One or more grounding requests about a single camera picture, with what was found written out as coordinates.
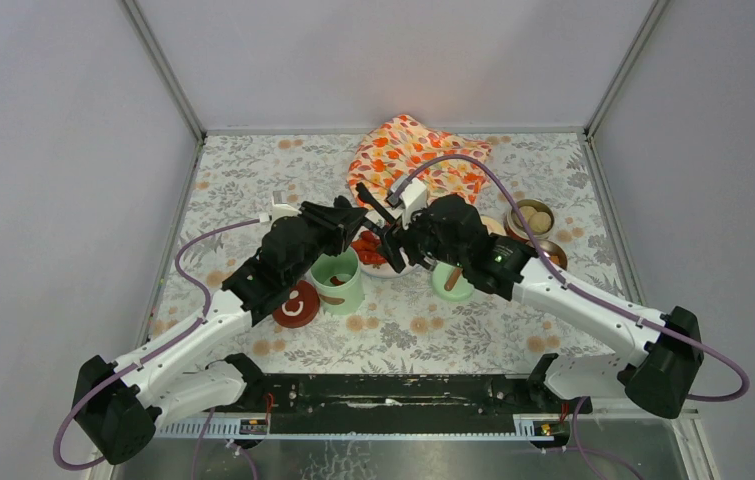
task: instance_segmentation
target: gray floral pattern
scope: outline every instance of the gray floral pattern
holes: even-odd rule
[[[612,245],[604,230],[575,134],[469,135],[494,147],[488,165],[516,198],[536,198],[554,210],[551,240],[568,255],[569,271],[622,295]],[[179,244],[208,230],[270,209],[271,193],[290,203],[330,204],[350,198],[345,183],[361,135],[210,136],[198,166]],[[498,220],[506,199],[489,186],[481,214]],[[256,251],[267,226],[249,226],[201,242],[188,252],[186,270],[211,289]],[[156,336],[191,315],[203,296],[171,269],[151,316]],[[300,329],[268,318],[250,332],[221,342],[197,360],[245,352],[267,372],[303,373],[528,373],[546,352],[607,353],[587,334],[519,303],[479,292],[465,303],[440,300],[429,273],[395,280],[364,278],[365,301],[355,314],[321,313]]]

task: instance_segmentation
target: crumpled cloth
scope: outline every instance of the crumpled cloth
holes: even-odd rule
[[[427,160],[461,153],[485,162],[491,151],[492,146],[486,142],[432,130],[409,115],[398,115],[362,140],[350,165],[348,185],[354,198],[356,184],[362,182],[382,201],[395,179],[411,173]],[[463,160],[437,163],[418,178],[427,185],[429,200],[456,193],[474,204],[480,190],[488,186],[486,174]]]

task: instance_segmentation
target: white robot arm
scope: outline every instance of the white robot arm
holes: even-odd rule
[[[674,418],[679,414],[701,364],[700,352],[624,321],[564,288],[535,250],[507,237],[489,235],[474,207],[456,195],[426,206],[425,189],[414,180],[400,196],[400,205],[394,205],[403,207],[402,215],[395,219],[364,187],[358,191],[361,201],[386,217],[385,227],[366,220],[366,209],[352,207],[341,197],[334,207],[304,202],[299,215],[279,218],[256,254],[224,281],[199,325],[195,326],[199,314],[192,315],[112,364],[98,356],[83,365],[75,401],[114,372],[138,367],[95,396],[75,417],[110,463],[135,455],[158,428],[169,423],[211,407],[244,401],[245,395],[255,400],[256,390],[262,388],[257,387],[262,373],[244,355],[228,357],[201,372],[183,372],[222,338],[247,331],[282,305],[321,254],[343,252],[363,225],[380,236],[381,253],[395,270],[406,266],[401,249],[410,263],[428,266],[439,260],[462,266],[463,275],[478,290],[549,312],[615,352],[579,358],[543,356],[528,379],[541,395],[553,402],[626,396],[656,415]],[[667,315],[560,273],[567,283],[580,284],[596,297],[699,339],[694,315],[679,307]],[[195,330],[175,343],[189,328]],[[170,343],[174,345],[143,362],[151,351]]]

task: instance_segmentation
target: white wall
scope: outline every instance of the white wall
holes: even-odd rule
[[[209,129],[584,125],[651,0],[143,0]]]
[[[0,1],[0,479],[79,478],[54,432],[132,347],[192,149],[116,1]]]
[[[598,146],[649,300],[752,377],[702,407],[722,478],[755,478],[755,2],[672,2]],[[707,360],[696,390],[736,385]]]

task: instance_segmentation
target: wooden spoon handle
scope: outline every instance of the wooden spoon handle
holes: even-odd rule
[[[459,267],[454,268],[451,272],[451,276],[448,277],[448,281],[445,282],[445,291],[450,292],[456,286],[456,282],[459,281],[459,277],[462,275],[462,269]]]

